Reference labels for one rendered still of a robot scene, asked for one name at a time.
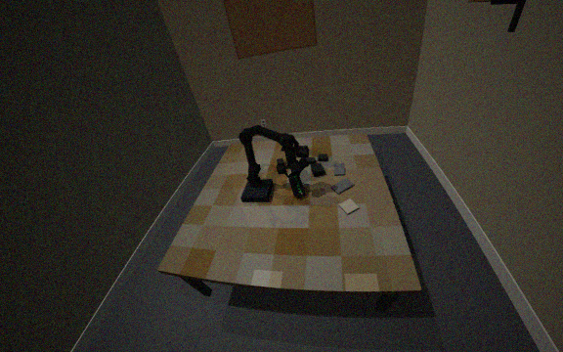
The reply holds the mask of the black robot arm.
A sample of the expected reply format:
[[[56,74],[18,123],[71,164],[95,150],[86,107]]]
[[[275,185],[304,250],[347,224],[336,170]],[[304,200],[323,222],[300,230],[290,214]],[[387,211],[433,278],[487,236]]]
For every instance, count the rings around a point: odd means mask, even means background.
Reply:
[[[293,159],[297,157],[309,157],[308,146],[299,146],[292,134],[279,133],[272,130],[261,127],[260,125],[255,125],[251,128],[245,128],[240,134],[239,139],[242,144],[244,144],[244,150],[246,158],[248,161],[248,176],[247,181],[250,182],[251,188],[260,187],[261,179],[258,176],[261,168],[260,164],[255,161],[254,152],[252,149],[252,137],[255,135],[261,135],[277,141],[281,146],[281,151],[285,152],[285,157],[288,159]],[[294,144],[294,146],[293,146]],[[303,170],[303,164],[299,164],[298,160],[289,163],[289,169],[291,169],[292,175],[299,174]]]

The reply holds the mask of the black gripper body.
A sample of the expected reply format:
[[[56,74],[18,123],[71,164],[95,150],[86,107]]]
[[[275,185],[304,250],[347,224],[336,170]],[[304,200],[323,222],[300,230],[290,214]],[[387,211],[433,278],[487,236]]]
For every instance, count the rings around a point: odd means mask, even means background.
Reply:
[[[286,162],[287,162],[287,165],[286,165],[286,166],[282,166],[282,164],[277,165],[276,168],[277,168],[277,170],[278,170],[278,173],[279,173],[279,174],[283,174],[284,172],[286,172],[285,170],[286,170],[286,169],[289,169],[289,163],[290,163],[291,161],[292,161],[292,162],[295,162],[295,160],[296,160],[296,157],[293,158],[293,159],[288,159],[288,158],[287,158],[287,159],[286,159]],[[299,162],[299,164],[303,164],[303,167],[309,166],[309,162],[308,162],[308,160],[307,160],[305,157],[299,159],[298,162]]]

